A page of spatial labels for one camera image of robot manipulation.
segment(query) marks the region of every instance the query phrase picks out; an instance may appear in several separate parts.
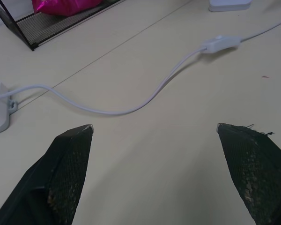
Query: white table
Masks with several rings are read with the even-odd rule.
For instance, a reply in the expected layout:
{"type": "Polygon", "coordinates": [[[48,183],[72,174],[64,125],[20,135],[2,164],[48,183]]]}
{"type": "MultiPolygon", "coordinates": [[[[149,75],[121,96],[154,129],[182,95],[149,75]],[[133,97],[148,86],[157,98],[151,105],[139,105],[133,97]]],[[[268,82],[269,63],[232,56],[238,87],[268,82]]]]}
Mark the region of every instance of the white table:
{"type": "MultiPolygon", "coordinates": [[[[0,27],[0,80],[11,89],[43,83],[81,104],[124,110],[204,40],[247,36],[281,20],[281,1],[222,13],[208,12],[207,1],[187,2],[127,0],[34,52],[0,27]]],[[[15,96],[21,108],[0,134],[0,207],[55,136],[90,123],[95,133],[74,225],[253,225],[215,130],[219,122],[255,124],[274,132],[281,148],[281,26],[237,51],[190,62],[126,116],[82,112],[43,91],[15,96]]]]}

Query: pink bag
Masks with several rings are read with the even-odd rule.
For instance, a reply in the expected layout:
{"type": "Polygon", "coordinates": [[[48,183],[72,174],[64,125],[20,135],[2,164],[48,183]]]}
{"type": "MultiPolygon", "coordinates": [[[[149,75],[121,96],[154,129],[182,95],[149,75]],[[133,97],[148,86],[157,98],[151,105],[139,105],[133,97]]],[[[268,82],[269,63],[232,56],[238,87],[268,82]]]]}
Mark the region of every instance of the pink bag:
{"type": "Polygon", "coordinates": [[[70,16],[93,8],[102,0],[32,0],[34,12],[70,16]]]}

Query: power strip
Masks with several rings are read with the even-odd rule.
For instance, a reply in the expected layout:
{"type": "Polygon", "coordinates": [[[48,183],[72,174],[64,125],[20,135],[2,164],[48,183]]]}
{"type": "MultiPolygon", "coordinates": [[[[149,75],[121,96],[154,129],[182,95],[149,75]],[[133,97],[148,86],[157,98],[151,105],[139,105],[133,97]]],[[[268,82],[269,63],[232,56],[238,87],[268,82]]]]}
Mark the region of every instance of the power strip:
{"type": "MultiPolygon", "coordinates": [[[[8,89],[0,82],[0,95],[7,93],[8,89]]],[[[17,102],[8,97],[0,99],[0,132],[6,130],[9,126],[9,115],[18,108],[17,102]]]]}

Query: black metal mesh tray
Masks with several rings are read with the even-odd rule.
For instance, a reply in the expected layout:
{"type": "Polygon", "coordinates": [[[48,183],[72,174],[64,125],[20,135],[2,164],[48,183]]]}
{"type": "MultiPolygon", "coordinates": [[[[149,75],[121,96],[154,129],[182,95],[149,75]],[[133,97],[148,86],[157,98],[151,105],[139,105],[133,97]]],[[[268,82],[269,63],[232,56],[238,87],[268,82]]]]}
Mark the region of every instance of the black metal mesh tray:
{"type": "Polygon", "coordinates": [[[0,0],[0,5],[2,7],[0,7],[0,18],[31,50],[34,50],[44,42],[122,1],[124,0],[104,0],[95,8],[85,10],[69,17],[36,13],[15,21],[2,0],[0,0]]]}

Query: power cord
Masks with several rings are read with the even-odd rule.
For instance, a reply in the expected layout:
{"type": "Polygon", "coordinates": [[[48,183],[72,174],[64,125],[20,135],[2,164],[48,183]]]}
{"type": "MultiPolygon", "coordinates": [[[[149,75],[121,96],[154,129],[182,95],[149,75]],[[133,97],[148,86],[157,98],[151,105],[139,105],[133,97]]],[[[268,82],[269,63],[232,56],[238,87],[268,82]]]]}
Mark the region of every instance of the power cord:
{"type": "Polygon", "coordinates": [[[226,48],[231,48],[231,47],[238,47],[241,42],[250,40],[254,37],[257,37],[261,34],[264,34],[266,32],[268,32],[269,30],[274,29],[275,27],[278,27],[281,25],[281,22],[268,28],[267,30],[263,30],[261,32],[258,32],[256,34],[250,35],[248,37],[245,38],[241,38],[238,36],[218,36],[216,38],[213,38],[211,40],[208,40],[206,42],[204,42],[201,47],[199,49],[197,49],[196,51],[186,55],[171,71],[171,73],[164,78],[164,80],[160,83],[160,85],[158,86],[158,88],[155,90],[155,92],[141,105],[136,106],[132,109],[126,110],[126,111],[121,111],[121,112],[109,112],[109,111],[103,111],[103,110],[98,110],[98,109],[93,109],[93,108],[88,108],[88,107],[84,107],[82,105],[79,105],[75,102],[73,102],[72,100],[68,99],[67,97],[65,97],[64,95],[62,95],[61,93],[59,93],[58,91],[54,90],[53,88],[50,88],[48,86],[42,85],[42,84],[35,84],[35,85],[31,85],[31,86],[26,86],[23,88],[19,88],[16,90],[12,90],[10,92],[7,92],[5,94],[0,95],[0,99],[2,98],[6,98],[9,96],[12,96],[14,94],[20,93],[22,91],[26,91],[26,90],[30,90],[30,89],[36,89],[36,88],[40,88],[40,89],[45,89],[48,91],[53,92],[54,94],[56,94],[58,97],[60,97],[62,100],[68,102],[69,104],[85,110],[87,112],[92,112],[92,113],[98,113],[98,114],[103,114],[103,115],[113,115],[113,116],[118,116],[118,115],[125,115],[125,114],[129,114],[129,113],[133,113],[139,109],[141,109],[142,107],[144,107],[145,105],[147,105],[150,101],[152,101],[155,96],[164,88],[164,86],[166,85],[167,81],[176,73],[176,71],[178,70],[178,68],[186,61],[188,60],[190,57],[192,57],[193,55],[197,54],[197,53],[215,53],[218,52],[220,50],[226,49],[226,48]]]}

